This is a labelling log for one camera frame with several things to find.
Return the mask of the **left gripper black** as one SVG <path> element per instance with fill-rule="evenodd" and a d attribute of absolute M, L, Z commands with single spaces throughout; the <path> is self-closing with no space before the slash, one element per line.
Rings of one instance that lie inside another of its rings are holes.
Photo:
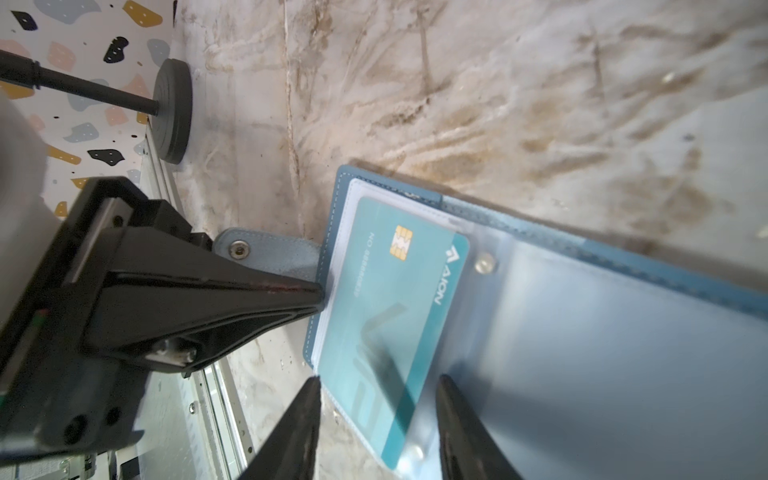
<path fill-rule="evenodd" d="M 320 312 L 318 246 L 229 229 L 210 248 L 125 177 L 87 181 L 1 333 L 1 459 L 138 443 L 151 370 L 192 372 Z"/>

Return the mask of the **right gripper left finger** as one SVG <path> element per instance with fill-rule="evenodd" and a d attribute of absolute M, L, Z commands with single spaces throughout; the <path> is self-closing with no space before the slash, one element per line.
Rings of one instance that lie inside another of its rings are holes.
<path fill-rule="evenodd" d="M 314 477 L 321 423 L 321 380 L 305 381 L 240 480 Z"/>

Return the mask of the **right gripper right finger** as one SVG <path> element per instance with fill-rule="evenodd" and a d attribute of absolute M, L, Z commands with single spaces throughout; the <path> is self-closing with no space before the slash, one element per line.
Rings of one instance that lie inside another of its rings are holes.
<path fill-rule="evenodd" d="M 443 479 L 522 479 L 447 374 L 438 381 L 436 413 Z"/>

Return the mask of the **aluminium front rail frame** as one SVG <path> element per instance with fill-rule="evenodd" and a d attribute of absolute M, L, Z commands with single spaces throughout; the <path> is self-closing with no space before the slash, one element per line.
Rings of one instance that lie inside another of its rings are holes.
<path fill-rule="evenodd" d="M 152 373 L 134 423 L 143 436 L 110 454 L 114 479 L 238 479 L 253 457 L 225 365 Z"/>

